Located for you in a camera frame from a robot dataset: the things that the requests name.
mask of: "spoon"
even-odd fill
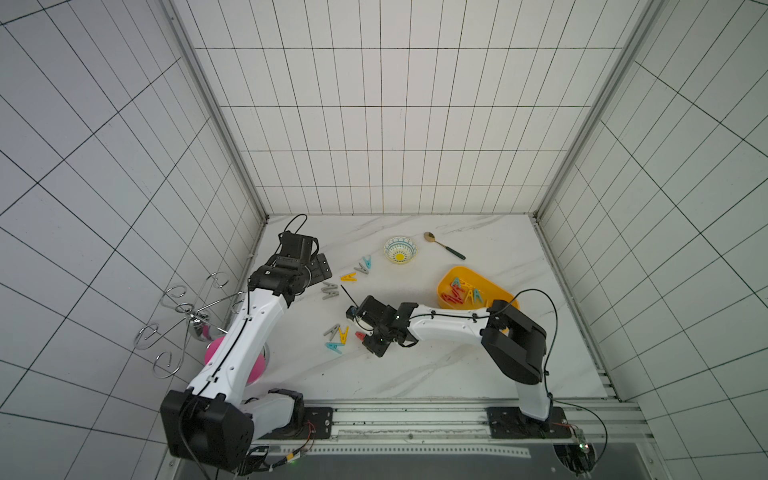
[[[437,241],[437,239],[435,238],[435,236],[434,236],[434,235],[432,235],[432,233],[431,233],[431,232],[424,232],[424,240],[426,240],[426,241],[428,241],[428,242],[434,242],[434,243],[437,243],[439,246],[441,246],[441,247],[445,248],[447,251],[449,251],[449,252],[453,253],[453,254],[454,254],[454,255],[456,255],[458,258],[460,258],[460,259],[462,259],[462,260],[467,260],[467,257],[465,257],[465,256],[461,255],[461,254],[460,254],[459,252],[457,252],[456,250],[453,250],[451,247],[446,247],[446,246],[445,246],[445,245],[443,245],[442,243],[438,242],[438,241]]]

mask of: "marble surface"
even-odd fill
[[[277,234],[292,217],[272,217],[266,227],[251,270],[263,264],[277,248]],[[294,222],[291,230],[300,223]],[[460,260],[436,243],[424,241],[431,231],[438,241],[466,255]],[[357,273],[357,282],[344,282],[360,303],[367,295],[397,308],[402,302],[437,307],[435,288],[456,265],[467,266],[510,293],[539,288],[558,307],[560,326],[548,364],[549,388],[556,397],[599,397],[605,391],[584,345],[530,220],[525,215],[431,216],[310,216],[300,233],[317,237],[333,271],[329,281],[353,272],[364,255],[371,255],[369,275]],[[383,245],[397,235],[411,237],[418,253],[406,265],[389,262]],[[306,399],[382,398],[516,398],[515,384],[504,376],[487,352],[476,346],[449,341],[421,342],[404,349],[396,344],[384,357],[369,353],[354,336],[359,329],[344,313],[351,305],[340,295],[322,300],[322,284],[296,298],[268,340],[271,351],[266,372],[246,388],[258,396],[280,387],[304,394]],[[524,293],[521,311],[543,326],[547,343],[554,332],[551,304],[541,294]],[[349,326],[347,344],[339,355],[325,347],[323,332],[336,323]]]

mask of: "yellow tray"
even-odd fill
[[[478,289],[480,291],[480,296],[483,299],[482,303],[473,303],[471,300],[467,300],[463,305],[458,305],[456,303],[450,303],[443,300],[440,294],[452,292],[451,284],[453,283],[453,279],[456,277],[461,280],[462,285],[469,285],[472,288]],[[470,299],[472,299],[471,290],[468,292],[468,294]],[[486,279],[483,277],[483,275],[470,270],[466,266],[454,266],[451,268],[442,278],[442,280],[440,280],[440,283],[437,286],[437,303],[441,306],[441,308],[452,310],[475,310],[478,308],[491,306],[494,300],[504,300],[505,302],[508,302],[509,300],[512,300],[512,294],[502,289],[491,280]],[[520,310],[520,306],[518,305],[517,300],[512,302],[512,306]]]

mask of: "white robotic arm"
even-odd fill
[[[253,439],[274,429],[303,426],[303,396],[298,392],[272,390],[241,405],[252,365],[294,297],[331,277],[325,256],[313,251],[317,239],[283,232],[280,243],[280,254],[249,278],[245,301],[214,356],[184,392],[166,394],[161,418],[172,455],[232,471]],[[373,327],[362,344],[377,356],[391,343],[412,346],[433,339],[485,348],[517,384],[521,411],[541,422],[549,417],[551,402],[541,383],[546,332],[511,304],[495,300],[489,308],[459,311],[402,303],[395,310],[368,296],[346,315]]]

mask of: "metal stand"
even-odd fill
[[[229,281],[229,275],[225,272],[214,272],[205,279],[203,286],[200,288],[200,291],[202,292],[205,290],[209,282],[210,288],[220,289],[227,285]],[[170,329],[166,330],[166,332],[162,334],[158,332],[160,326],[156,322],[149,323],[136,334],[136,338],[134,338],[134,347],[139,350],[146,350],[152,347],[155,343],[159,342],[160,339],[164,338],[179,323],[184,321],[187,322],[187,328],[184,331],[184,344],[181,347],[181,358],[179,359],[178,365],[175,367],[171,366],[171,363],[173,362],[173,353],[170,351],[162,352],[157,356],[157,358],[155,358],[154,362],[152,363],[152,374],[159,379],[166,379],[178,372],[184,363],[184,354],[187,351],[187,343],[189,342],[190,338],[194,338],[201,342],[212,342],[215,338],[221,335],[226,335],[227,331],[225,329],[222,329],[209,321],[210,316],[208,313],[204,312],[204,310],[207,310],[226,299],[238,296],[241,293],[244,292],[233,293],[232,295],[227,295],[215,302],[208,303],[207,305],[203,305],[200,308],[196,308],[195,304],[197,304],[197,302],[200,300],[199,294],[190,303],[177,302],[177,299],[180,299],[187,294],[187,287],[185,285],[175,285],[165,290],[163,296],[160,299],[160,305],[164,306],[165,308],[172,309],[178,313],[182,313],[184,316],[182,316],[178,322],[174,323]],[[167,303],[168,299],[173,302],[172,305]],[[235,310],[235,307],[240,302],[243,302],[243,300],[238,300],[235,302],[230,310],[236,313],[237,311]],[[146,330],[150,330],[150,332],[145,336],[144,332]],[[147,341],[155,335],[159,335],[159,337],[157,337],[153,342],[148,343]],[[158,363],[165,355],[168,357],[167,365],[165,365],[165,367],[159,366]]]

